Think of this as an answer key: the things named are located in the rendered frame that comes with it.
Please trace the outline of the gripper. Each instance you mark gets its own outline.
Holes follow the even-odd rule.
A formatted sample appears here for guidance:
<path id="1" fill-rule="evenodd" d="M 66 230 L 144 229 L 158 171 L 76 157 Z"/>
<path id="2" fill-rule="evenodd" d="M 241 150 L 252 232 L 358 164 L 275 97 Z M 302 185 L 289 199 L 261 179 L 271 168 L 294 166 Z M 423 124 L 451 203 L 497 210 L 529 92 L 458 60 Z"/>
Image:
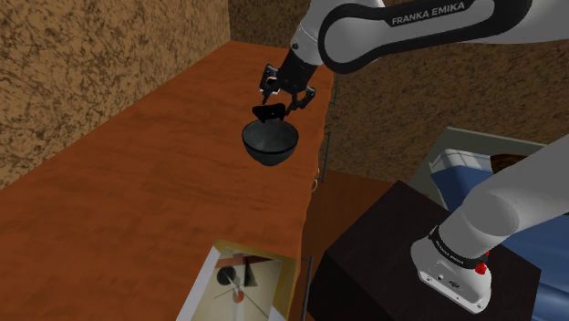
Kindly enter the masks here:
<path id="1" fill-rule="evenodd" d="M 316 90 L 307 84 L 317 68 L 318 65 L 305 62 L 290 48 L 282 66 L 277 69 L 267 64 L 264 68 L 259 84 L 259 91 L 263 95 L 262 105 L 266 104 L 270 96 L 277 95 L 282 89 L 291 94 L 292 98 L 285 110 L 286 116 L 294 110 L 304 109 L 316 95 Z M 298 92 L 301 91 L 305 91 L 305 95 L 299 98 Z"/>

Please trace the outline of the black rectangular box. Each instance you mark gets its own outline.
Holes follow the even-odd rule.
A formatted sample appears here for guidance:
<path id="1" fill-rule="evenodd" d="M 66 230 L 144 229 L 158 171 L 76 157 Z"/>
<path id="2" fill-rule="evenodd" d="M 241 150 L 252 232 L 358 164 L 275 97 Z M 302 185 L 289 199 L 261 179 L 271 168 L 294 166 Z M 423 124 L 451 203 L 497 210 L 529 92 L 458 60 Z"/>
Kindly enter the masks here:
<path id="1" fill-rule="evenodd" d="M 286 116 L 286 106 L 283 103 L 260 105 L 252 107 L 252 113 L 262 122 L 269 119 L 283 120 Z"/>

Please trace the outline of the black bowl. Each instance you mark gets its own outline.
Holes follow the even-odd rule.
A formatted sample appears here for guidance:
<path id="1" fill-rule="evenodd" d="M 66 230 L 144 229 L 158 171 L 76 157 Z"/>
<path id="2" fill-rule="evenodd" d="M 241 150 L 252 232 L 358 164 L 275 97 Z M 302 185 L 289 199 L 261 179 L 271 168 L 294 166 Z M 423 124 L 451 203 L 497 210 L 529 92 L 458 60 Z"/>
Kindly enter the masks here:
<path id="1" fill-rule="evenodd" d="M 248 154 L 264 166 L 276 166 L 295 151 L 299 133 L 295 126 L 280 120 L 255 120 L 242 130 L 243 145 Z"/>

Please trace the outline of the brown wooden chest of drawers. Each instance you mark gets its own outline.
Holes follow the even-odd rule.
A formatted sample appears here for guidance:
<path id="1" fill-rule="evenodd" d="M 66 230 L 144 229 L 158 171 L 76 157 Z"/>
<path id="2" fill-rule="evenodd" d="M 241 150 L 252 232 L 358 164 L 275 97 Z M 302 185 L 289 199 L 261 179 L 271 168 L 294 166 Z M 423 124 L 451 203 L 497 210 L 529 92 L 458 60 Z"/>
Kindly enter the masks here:
<path id="1" fill-rule="evenodd" d="M 284 57 L 228 42 L 0 191 L 0 321 L 175 321 L 219 239 L 299 259 L 333 73 L 288 160 L 241 138 Z"/>

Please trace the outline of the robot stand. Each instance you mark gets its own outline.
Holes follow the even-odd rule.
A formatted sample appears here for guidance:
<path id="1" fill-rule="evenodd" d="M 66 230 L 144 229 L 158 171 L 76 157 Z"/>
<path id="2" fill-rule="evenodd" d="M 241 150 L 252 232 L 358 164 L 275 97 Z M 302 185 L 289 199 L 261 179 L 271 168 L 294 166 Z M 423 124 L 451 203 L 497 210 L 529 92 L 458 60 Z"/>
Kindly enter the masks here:
<path id="1" fill-rule="evenodd" d="M 502 245 L 490 251 L 491 300 L 472 314 L 419 280 L 413 242 L 449 211 L 398 181 L 324 252 L 310 285 L 315 321 L 532 321 L 541 271 Z"/>

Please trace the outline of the book with abstract art cover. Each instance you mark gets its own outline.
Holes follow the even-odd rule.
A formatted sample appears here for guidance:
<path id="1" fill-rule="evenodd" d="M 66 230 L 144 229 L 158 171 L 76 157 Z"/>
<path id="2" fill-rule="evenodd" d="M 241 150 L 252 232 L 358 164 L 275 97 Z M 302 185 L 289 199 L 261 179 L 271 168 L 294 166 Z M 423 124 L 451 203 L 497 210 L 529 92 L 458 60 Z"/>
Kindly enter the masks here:
<path id="1" fill-rule="evenodd" d="M 287 321 L 299 262 L 218 239 L 176 321 Z"/>

